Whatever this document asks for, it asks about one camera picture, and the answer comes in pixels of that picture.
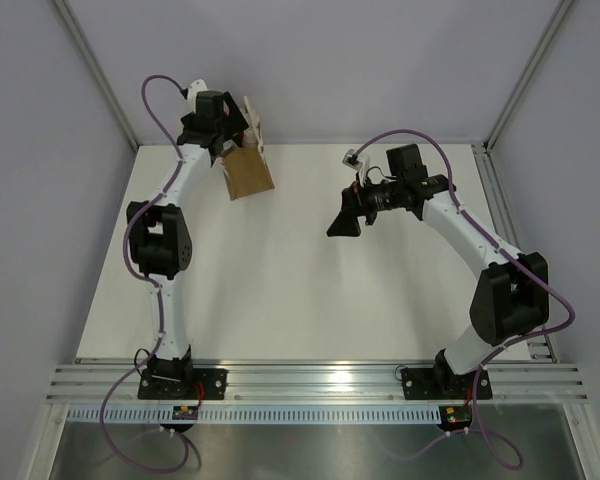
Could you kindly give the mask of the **beige pump bottle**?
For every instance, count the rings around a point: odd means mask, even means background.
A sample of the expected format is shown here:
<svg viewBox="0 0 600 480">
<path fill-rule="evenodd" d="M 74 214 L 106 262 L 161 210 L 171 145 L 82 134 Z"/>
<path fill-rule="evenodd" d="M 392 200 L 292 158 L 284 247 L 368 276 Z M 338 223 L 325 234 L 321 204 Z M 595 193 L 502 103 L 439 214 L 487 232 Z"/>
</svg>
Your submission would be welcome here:
<svg viewBox="0 0 600 480">
<path fill-rule="evenodd" d="M 243 133 L 242 147 L 249 150 L 256 150 L 258 148 L 257 137 L 253 130 L 249 129 Z"/>
</svg>

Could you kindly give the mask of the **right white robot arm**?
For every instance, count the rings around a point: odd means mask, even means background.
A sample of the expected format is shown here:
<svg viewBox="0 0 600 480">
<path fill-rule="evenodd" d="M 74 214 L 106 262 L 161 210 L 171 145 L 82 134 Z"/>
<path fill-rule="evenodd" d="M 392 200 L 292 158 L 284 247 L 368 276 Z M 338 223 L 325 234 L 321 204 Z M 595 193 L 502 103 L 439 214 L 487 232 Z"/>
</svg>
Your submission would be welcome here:
<svg viewBox="0 0 600 480">
<path fill-rule="evenodd" d="M 538 280 L 548 279 L 548 265 L 538 253 L 524 254 L 471 217 L 444 175 L 432 176 L 417 145 L 387 151 L 390 174 L 369 178 L 370 166 L 350 150 L 344 165 L 356 172 L 341 193 L 341 208 L 329 226 L 330 237 L 357 237 L 379 212 L 403 209 L 440 234 L 477 279 L 469 308 L 470 324 L 428 368 L 400 371 L 408 400 L 491 398 L 485 374 L 477 368 L 506 341 L 543 326 L 549 299 Z"/>
</svg>

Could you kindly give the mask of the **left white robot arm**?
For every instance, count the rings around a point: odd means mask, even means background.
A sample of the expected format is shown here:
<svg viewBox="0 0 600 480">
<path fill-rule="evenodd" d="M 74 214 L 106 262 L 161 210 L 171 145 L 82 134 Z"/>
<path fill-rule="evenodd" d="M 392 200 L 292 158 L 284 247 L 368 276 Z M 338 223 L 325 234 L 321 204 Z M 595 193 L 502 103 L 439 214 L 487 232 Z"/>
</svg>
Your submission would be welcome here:
<svg viewBox="0 0 600 480">
<path fill-rule="evenodd" d="M 175 165 L 154 198 L 132 201 L 126 210 L 123 258 L 132 275 L 148 283 L 155 342 L 138 367 L 141 399 L 201 401 L 205 385 L 214 383 L 211 370 L 194 368 L 186 333 L 183 279 L 193 243 L 183 203 L 193 181 L 235 145 L 248 123 L 228 92 L 191 89 L 186 98 L 194 109 L 181 118 Z"/>
</svg>

